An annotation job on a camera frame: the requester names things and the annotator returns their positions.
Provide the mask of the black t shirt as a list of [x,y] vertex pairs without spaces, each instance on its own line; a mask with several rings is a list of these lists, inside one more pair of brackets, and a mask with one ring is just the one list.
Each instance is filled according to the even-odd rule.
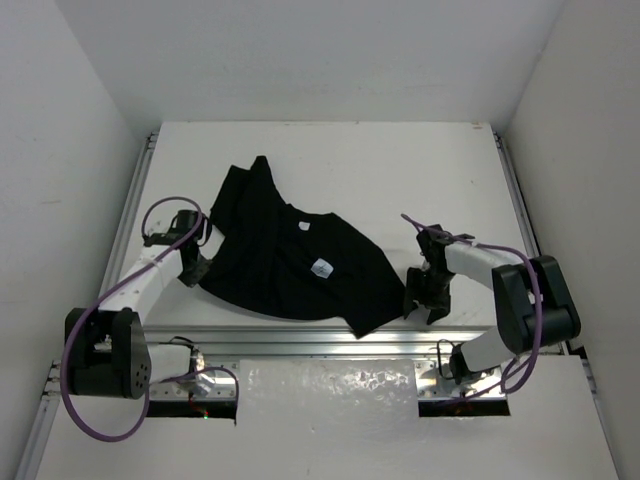
[[287,320],[342,318],[358,338],[403,314],[383,250],[334,213],[287,203],[264,156],[229,168],[209,219],[223,241],[199,285],[221,300]]

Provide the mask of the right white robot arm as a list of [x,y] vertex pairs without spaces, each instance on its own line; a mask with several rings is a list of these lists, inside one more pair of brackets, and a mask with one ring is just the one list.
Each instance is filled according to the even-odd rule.
[[407,270],[404,315],[418,306],[428,322],[451,310],[451,282],[464,276],[493,294],[496,325],[473,340],[454,344],[448,374],[458,385],[507,365],[500,388],[511,393],[533,373],[540,349],[581,333],[579,313],[559,262],[552,256],[529,258],[506,246],[479,243],[468,234],[453,235],[440,225],[424,225],[402,216],[417,231],[423,266]]

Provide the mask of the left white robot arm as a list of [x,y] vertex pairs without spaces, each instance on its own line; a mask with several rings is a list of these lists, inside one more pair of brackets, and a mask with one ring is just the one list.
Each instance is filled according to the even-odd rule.
[[71,310],[60,367],[65,395],[139,399],[150,385],[193,371],[190,344],[149,345],[144,323],[168,286],[192,288],[207,272],[199,240],[209,234],[201,212],[179,211],[167,231],[144,237],[134,266],[95,307]]

